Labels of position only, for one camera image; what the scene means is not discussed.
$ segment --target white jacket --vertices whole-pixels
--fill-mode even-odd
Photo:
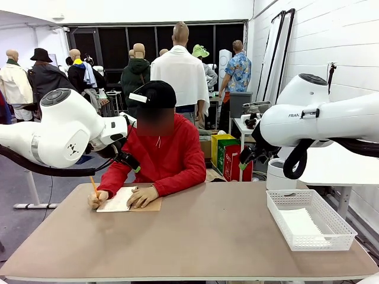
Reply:
[[[203,114],[208,116],[209,92],[203,63],[185,47],[174,46],[155,59],[150,73],[150,80],[162,80],[173,87],[177,107],[195,105],[202,100],[205,101]]]
[[[27,74],[19,65],[7,63],[0,69],[0,91],[9,104],[33,103],[33,91]]]

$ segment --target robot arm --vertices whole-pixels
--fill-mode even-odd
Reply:
[[[41,123],[0,125],[0,154],[62,169],[75,164],[88,144],[105,157],[121,152],[120,142],[127,136],[126,117],[100,117],[83,96],[70,89],[51,91],[40,104]]]
[[[252,134],[256,149],[244,150],[240,161],[246,164],[280,147],[295,147],[283,172],[287,178],[298,179],[305,170],[307,149],[326,146],[330,140],[356,154],[379,157],[378,119],[377,93],[329,102],[323,79],[300,74],[285,87],[278,104],[264,113]]]

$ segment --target red box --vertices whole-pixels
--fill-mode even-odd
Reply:
[[[230,145],[225,147],[224,157],[224,178],[230,182],[232,180],[239,181],[239,155],[241,152],[240,145]],[[242,172],[242,181],[251,182],[253,175],[253,163],[250,162],[246,169]]]

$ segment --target white label on cap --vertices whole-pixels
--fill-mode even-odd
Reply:
[[[137,95],[136,93],[130,93],[129,98],[134,99],[135,101],[139,101],[139,102],[145,102],[146,103],[146,101],[147,101],[147,97]]]

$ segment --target red jacket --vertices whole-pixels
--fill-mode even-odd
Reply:
[[[133,129],[123,146],[140,162],[134,182],[151,182],[159,196],[195,186],[205,181],[204,153],[196,127],[182,115],[174,116],[171,136],[137,136]],[[131,169],[114,162],[101,177],[98,188],[108,191],[110,198],[123,186]]]

